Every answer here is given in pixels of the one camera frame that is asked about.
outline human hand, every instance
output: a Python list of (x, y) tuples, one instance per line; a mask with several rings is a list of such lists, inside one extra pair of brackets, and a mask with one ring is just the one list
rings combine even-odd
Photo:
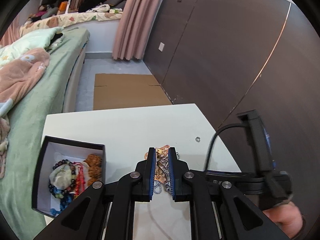
[(302, 228), (303, 220), (299, 208), (293, 203), (264, 210), (263, 213), (274, 223), (280, 223), (282, 231), (295, 237)]

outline floral blanket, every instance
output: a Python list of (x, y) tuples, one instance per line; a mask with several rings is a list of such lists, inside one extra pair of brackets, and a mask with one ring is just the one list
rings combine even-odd
[(122, 12), (90, 12), (90, 13), (68, 13), (52, 16), (47, 19), (39, 20), (34, 23), (28, 23), (21, 26), (19, 35), (22, 37), (29, 32), (38, 29), (49, 29), (53, 27), (69, 27), (71, 25), (89, 21), (109, 21), (118, 20), (122, 16)]
[(49, 65), (49, 58), (44, 49), (32, 49), (0, 69), (0, 179), (4, 177), (10, 131), (7, 113), (36, 85)]
[(0, 49), (0, 69), (9, 62), (17, 59), (27, 51), (35, 48), (51, 49), (64, 38), (63, 36), (57, 39), (54, 44), (50, 45), (55, 34), (62, 33), (63, 28), (55, 27), (51, 29), (35, 30), (32, 33), (21, 37), (14, 43)]

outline wall switch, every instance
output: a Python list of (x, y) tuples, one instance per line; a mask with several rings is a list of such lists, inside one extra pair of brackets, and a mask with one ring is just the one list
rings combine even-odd
[(159, 51), (163, 51), (163, 48), (164, 48), (164, 44), (160, 42)]

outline pink curtain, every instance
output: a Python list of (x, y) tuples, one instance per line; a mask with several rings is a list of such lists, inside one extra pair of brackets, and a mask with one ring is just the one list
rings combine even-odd
[(141, 59), (160, 0), (127, 0), (113, 46), (114, 59)]
[(0, 41), (0, 45), (4, 47), (14, 43), (17, 39), (19, 39), (19, 28), (19, 15), (17, 15), (4, 33)]

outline dark brown wardrobe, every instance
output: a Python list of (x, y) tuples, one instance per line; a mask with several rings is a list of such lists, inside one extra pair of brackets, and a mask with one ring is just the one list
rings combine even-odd
[[(296, 5), (252, 85), (289, 6), (287, 0), (163, 0), (144, 62), (172, 103), (195, 103), (214, 129), (258, 110), (277, 169), (292, 175), (306, 235), (320, 214), (320, 38)], [(240, 169), (252, 171), (244, 133), (221, 138)]]

